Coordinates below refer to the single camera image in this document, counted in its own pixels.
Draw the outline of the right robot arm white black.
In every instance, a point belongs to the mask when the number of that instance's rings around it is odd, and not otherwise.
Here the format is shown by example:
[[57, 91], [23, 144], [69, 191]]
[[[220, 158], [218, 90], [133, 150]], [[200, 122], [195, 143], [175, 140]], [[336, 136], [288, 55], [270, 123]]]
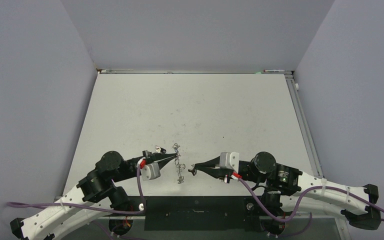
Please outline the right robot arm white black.
[[252, 198], [245, 202], [250, 222], [258, 230], [280, 234], [285, 223], [298, 212], [324, 214], [345, 219], [358, 229], [377, 230], [381, 212], [376, 185], [342, 185], [312, 176], [297, 168], [276, 162], [269, 152], [259, 152], [243, 161], [237, 152], [195, 163], [188, 170], [193, 176], [203, 172], [228, 184], [230, 181], [255, 183], [248, 187]]

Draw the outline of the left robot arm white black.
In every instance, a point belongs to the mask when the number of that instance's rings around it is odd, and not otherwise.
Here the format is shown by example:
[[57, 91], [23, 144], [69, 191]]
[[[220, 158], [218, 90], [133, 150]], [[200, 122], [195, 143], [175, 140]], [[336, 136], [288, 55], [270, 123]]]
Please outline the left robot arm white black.
[[125, 160], [119, 152], [108, 151], [94, 169], [59, 200], [34, 204], [8, 202], [7, 205], [13, 208], [41, 209], [31, 217], [13, 219], [11, 232], [20, 240], [55, 240], [101, 215], [143, 215], [146, 211], [143, 193], [139, 194], [142, 207], [130, 208], [126, 191], [115, 184], [133, 178], [138, 184], [141, 180], [154, 180], [160, 177], [165, 165], [178, 157], [177, 152], [152, 153], [145, 150], [141, 156]]

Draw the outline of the large perforated metal keyring disc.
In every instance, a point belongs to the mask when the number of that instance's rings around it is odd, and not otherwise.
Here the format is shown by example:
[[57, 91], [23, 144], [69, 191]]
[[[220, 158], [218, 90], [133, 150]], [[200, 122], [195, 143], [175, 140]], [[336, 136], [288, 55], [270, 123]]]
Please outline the large perforated metal keyring disc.
[[172, 148], [174, 149], [174, 152], [176, 153], [176, 158], [174, 159], [174, 165], [176, 167], [176, 173], [177, 173], [177, 183], [182, 184], [184, 183], [184, 176], [182, 175], [183, 170], [185, 169], [185, 164], [180, 162], [180, 145], [178, 143], [174, 143]]

